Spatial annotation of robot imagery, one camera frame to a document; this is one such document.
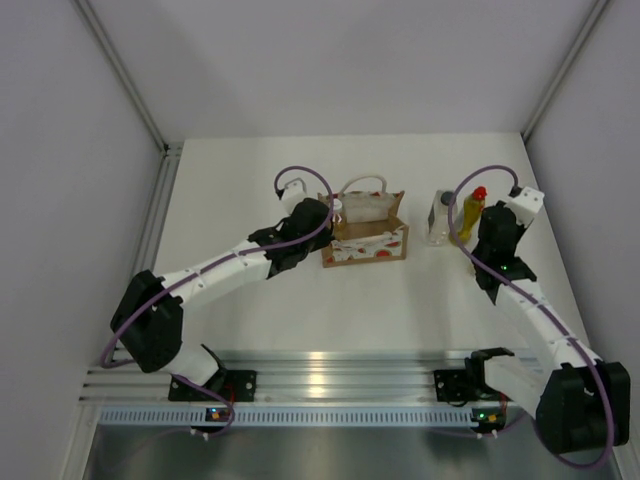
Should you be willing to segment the aluminium mounting rail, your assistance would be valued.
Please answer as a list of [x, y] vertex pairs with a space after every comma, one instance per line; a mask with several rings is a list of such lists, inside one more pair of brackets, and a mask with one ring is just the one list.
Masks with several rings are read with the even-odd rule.
[[[257, 404], [427, 405], [436, 402], [434, 372], [464, 366], [465, 350], [387, 352], [242, 352], [221, 354], [231, 370], [257, 372]], [[171, 377], [137, 365], [88, 370], [86, 404], [166, 403]]]

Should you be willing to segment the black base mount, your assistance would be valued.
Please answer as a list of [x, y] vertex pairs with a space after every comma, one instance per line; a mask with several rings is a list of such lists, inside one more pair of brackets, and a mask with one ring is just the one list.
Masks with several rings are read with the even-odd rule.
[[[204, 388], [216, 393], [230, 403], [253, 402], [255, 400], [257, 372], [254, 370], [219, 371], [204, 385]], [[169, 385], [168, 400], [172, 402], [204, 402], [214, 398], [193, 386], [173, 378]]]
[[463, 403], [506, 402], [521, 406], [521, 403], [498, 389], [498, 384], [481, 380], [464, 369], [441, 369], [433, 372], [436, 397], [439, 402], [451, 405]]

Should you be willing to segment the white cap amber bottle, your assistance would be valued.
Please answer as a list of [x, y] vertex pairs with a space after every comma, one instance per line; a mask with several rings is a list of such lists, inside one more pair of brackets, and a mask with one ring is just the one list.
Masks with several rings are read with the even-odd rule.
[[344, 206], [340, 199], [332, 200], [332, 219], [331, 227], [333, 237], [337, 241], [342, 241], [346, 229], [347, 221], [344, 213]]

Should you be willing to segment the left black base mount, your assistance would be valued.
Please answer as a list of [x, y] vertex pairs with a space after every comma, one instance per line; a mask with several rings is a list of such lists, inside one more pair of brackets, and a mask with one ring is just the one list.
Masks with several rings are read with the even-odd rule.
[[[230, 403], [253, 402], [255, 400], [257, 372], [254, 370], [219, 371], [204, 385], [204, 388], [216, 393]], [[172, 402], [204, 402], [214, 398], [193, 386], [173, 378], [169, 385], [168, 400]]]

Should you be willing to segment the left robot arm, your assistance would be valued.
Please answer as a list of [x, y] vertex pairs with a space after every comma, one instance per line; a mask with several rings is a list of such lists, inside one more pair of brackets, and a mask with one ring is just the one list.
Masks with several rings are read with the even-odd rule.
[[333, 240], [330, 208], [302, 199], [278, 224], [259, 229], [229, 252], [194, 267], [136, 274], [110, 327], [144, 373], [164, 371], [194, 389], [219, 392], [227, 369], [203, 344], [183, 339], [196, 312], [249, 283], [295, 268]]

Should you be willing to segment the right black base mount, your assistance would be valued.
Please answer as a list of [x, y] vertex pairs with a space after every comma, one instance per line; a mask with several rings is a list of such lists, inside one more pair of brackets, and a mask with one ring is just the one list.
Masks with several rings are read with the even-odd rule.
[[463, 403], [506, 402], [521, 406], [521, 403], [498, 389], [498, 384], [481, 380], [464, 369], [441, 369], [433, 372], [436, 397], [439, 402], [451, 405]]

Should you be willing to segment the watermelon print canvas bag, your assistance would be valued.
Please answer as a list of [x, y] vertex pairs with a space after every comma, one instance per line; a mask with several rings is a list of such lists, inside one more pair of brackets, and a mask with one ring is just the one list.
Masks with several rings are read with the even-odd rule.
[[319, 195], [325, 204], [342, 201], [347, 221], [342, 241], [333, 239], [321, 250], [325, 268], [351, 266], [406, 258], [409, 225], [399, 218], [403, 191], [391, 192], [378, 174], [361, 175], [347, 181], [332, 196]]

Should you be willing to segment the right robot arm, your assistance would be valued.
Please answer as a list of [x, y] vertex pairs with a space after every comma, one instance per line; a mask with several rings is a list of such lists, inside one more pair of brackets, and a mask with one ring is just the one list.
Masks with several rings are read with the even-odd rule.
[[529, 371], [505, 348], [476, 351], [472, 359], [481, 385], [522, 407], [550, 452], [610, 450], [629, 440], [631, 379], [621, 363], [602, 360], [570, 331], [517, 256], [542, 205], [542, 194], [522, 191], [486, 208], [471, 253], [479, 288], [524, 337], [542, 371]]

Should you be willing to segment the red cap yellow bottle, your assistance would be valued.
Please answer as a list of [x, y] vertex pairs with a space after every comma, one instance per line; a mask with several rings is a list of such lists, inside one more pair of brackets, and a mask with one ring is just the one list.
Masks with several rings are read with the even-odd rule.
[[458, 211], [456, 201], [452, 201], [453, 230], [463, 245], [471, 240], [473, 229], [485, 208], [487, 195], [488, 190], [485, 186], [476, 187], [464, 198], [461, 211]]

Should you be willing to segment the grey cap clear bottle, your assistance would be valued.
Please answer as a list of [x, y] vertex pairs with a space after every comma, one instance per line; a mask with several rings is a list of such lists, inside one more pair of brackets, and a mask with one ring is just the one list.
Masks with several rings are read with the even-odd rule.
[[450, 232], [448, 223], [449, 206], [453, 206], [452, 215], [457, 214], [457, 205], [452, 190], [438, 190], [434, 196], [429, 215], [427, 217], [426, 241], [430, 246], [443, 245]]

